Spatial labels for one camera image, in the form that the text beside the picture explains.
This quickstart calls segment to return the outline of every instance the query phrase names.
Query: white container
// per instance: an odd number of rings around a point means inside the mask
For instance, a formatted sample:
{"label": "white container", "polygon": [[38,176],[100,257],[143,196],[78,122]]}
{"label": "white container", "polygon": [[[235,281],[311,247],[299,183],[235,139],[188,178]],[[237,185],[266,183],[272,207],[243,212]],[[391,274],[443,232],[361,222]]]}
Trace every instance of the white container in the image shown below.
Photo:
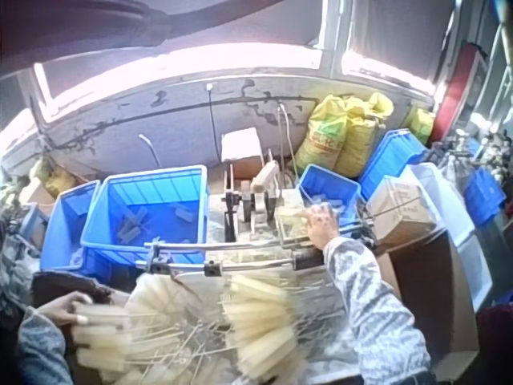
{"label": "white container", "polygon": [[457,191],[432,163],[410,166],[442,217],[454,245],[459,246],[475,231],[465,203]]}
{"label": "white container", "polygon": [[436,212],[438,226],[449,231],[462,261],[474,311],[479,310],[491,291],[493,281],[463,199],[432,163],[406,166],[401,178],[410,182],[417,180],[427,195],[427,204]]}
{"label": "white container", "polygon": [[474,311],[477,311],[490,293],[493,284],[487,260],[475,235],[464,241],[458,247],[458,252],[471,289],[472,305]]}

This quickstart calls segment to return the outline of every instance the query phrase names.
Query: blue plastic bin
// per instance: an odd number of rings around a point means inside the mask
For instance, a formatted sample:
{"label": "blue plastic bin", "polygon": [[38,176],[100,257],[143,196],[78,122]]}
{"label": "blue plastic bin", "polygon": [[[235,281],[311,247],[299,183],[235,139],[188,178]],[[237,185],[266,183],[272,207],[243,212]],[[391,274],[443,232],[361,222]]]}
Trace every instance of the blue plastic bin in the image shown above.
{"label": "blue plastic bin", "polygon": [[[146,261],[144,242],[205,243],[208,186],[204,166],[109,176],[87,218],[82,244],[120,265]],[[203,263],[204,253],[173,253]]]}
{"label": "blue plastic bin", "polygon": [[362,196],[368,200],[384,176],[400,176],[408,164],[420,163],[426,151],[409,130],[388,131],[360,176]]}
{"label": "blue plastic bin", "polygon": [[360,195],[360,185],[315,164],[309,164],[299,180],[298,188],[307,205],[310,199],[323,195],[326,201],[342,201],[345,206],[340,217],[340,225],[354,221],[356,200]]}
{"label": "blue plastic bin", "polygon": [[41,254],[41,270],[65,270],[108,283],[111,263],[94,250],[80,245],[99,181],[63,192],[52,211]]}
{"label": "blue plastic bin", "polygon": [[506,194],[485,168],[471,174],[464,196],[467,211],[477,227],[495,217],[506,200]]}

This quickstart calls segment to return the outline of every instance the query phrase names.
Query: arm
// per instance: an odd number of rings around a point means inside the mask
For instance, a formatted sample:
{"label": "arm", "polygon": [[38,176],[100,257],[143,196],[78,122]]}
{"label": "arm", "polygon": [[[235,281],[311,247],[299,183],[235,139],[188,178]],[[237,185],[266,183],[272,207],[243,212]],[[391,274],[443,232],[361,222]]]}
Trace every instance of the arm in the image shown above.
{"label": "arm", "polygon": [[85,294],[74,292],[39,307],[28,307],[18,331],[18,366],[28,385],[73,385],[64,358],[66,343],[56,327],[86,324],[72,314],[75,302],[92,303]]}
{"label": "arm", "polygon": [[400,383],[430,369],[430,356],[414,316],[382,281],[374,255],[360,242],[337,237],[325,261],[342,294],[366,383]]}
{"label": "arm", "polygon": [[27,308],[18,332],[18,365],[25,383],[72,385],[65,347],[60,330],[34,308]]}

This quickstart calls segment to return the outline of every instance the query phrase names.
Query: yellow sack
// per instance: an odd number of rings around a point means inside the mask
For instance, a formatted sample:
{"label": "yellow sack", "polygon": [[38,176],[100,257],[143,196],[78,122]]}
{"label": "yellow sack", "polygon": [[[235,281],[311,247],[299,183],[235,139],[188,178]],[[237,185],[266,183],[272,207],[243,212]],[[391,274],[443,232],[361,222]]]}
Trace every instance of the yellow sack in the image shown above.
{"label": "yellow sack", "polygon": [[369,106],[374,116],[386,120],[394,112],[394,103],[383,94],[374,92],[369,99]]}
{"label": "yellow sack", "polygon": [[348,119],[344,147],[334,171],[348,178],[359,176],[369,159],[375,134],[375,121],[362,118]]}
{"label": "yellow sack", "polygon": [[410,131],[422,144],[426,144],[433,131],[434,113],[419,108],[410,124]]}
{"label": "yellow sack", "polygon": [[345,140],[347,113],[344,100],[328,95],[312,112],[305,140],[296,153],[297,169],[305,171],[309,164],[329,170],[337,162]]}
{"label": "yellow sack", "polygon": [[345,97],[344,103],[349,118],[365,118],[372,112],[369,103],[356,96]]}

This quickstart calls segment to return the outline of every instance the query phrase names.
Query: patterned sleeve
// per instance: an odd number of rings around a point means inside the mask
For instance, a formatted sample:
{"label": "patterned sleeve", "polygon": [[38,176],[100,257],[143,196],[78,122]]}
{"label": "patterned sleeve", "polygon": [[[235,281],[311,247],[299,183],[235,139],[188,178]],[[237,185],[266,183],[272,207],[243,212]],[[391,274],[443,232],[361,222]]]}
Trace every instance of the patterned sleeve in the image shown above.
{"label": "patterned sleeve", "polygon": [[18,332],[18,366],[25,383],[73,385],[65,348],[61,331],[28,307]]}
{"label": "patterned sleeve", "polygon": [[400,383],[430,369],[430,356],[414,316],[381,279],[374,255],[362,243],[339,237],[324,250],[326,266],[349,315],[367,384]]}

